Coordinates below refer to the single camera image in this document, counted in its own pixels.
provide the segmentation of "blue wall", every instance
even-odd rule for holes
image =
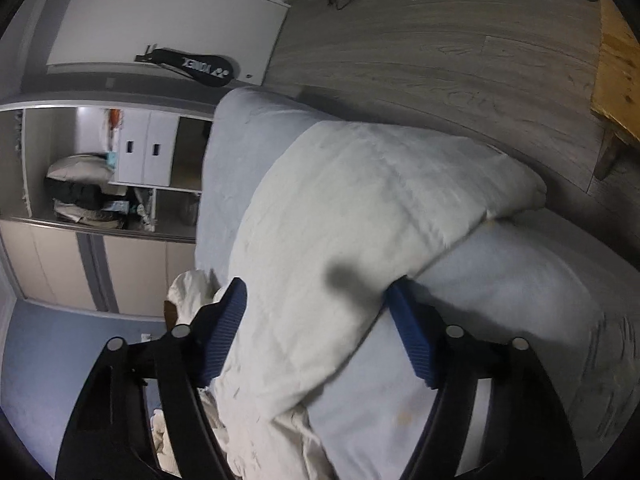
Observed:
[[[33,457],[54,475],[60,443],[84,380],[113,336],[162,335],[164,321],[142,322],[54,310],[18,300],[2,363],[0,405]],[[157,402],[157,393],[149,395]]]

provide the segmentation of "yellow wooden tabletop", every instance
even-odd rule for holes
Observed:
[[[591,109],[640,140],[640,44],[612,0],[600,0],[602,42]]]

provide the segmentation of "mattress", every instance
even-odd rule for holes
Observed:
[[[242,216],[273,163],[330,118],[287,98],[236,89],[220,103],[203,168],[196,266],[226,282]],[[567,410],[588,471],[638,403],[632,338],[640,280],[629,264],[548,210],[489,222],[416,280],[447,322],[503,342],[526,336]],[[612,386],[607,376],[622,380]],[[399,478],[434,394],[416,379],[383,312],[358,351],[307,400],[311,427],[337,476]],[[469,441],[482,439],[483,425]],[[467,467],[473,467],[474,457]]]

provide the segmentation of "ribbed blue pad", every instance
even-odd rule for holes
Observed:
[[[415,301],[408,285],[406,277],[393,282],[385,292],[385,304],[415,375],[430,388],[439,388],[446,364],[442,352],[446,326],[434,307]]]
[[[246,298],[245,283],[239,278],[234,278],[220,301],[220,307],[224,308],[224,312],[204,347],[204,366],[200,373],[203,384],[209,384],[213,378],[220,375],[242,321]]]

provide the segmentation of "wooden floor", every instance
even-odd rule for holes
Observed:
[[[549,208],[640,267],[638,156],[593,178],[599,43],[588,0],[302,0],[265,86],[345,119],[490,142],[538,171]]]

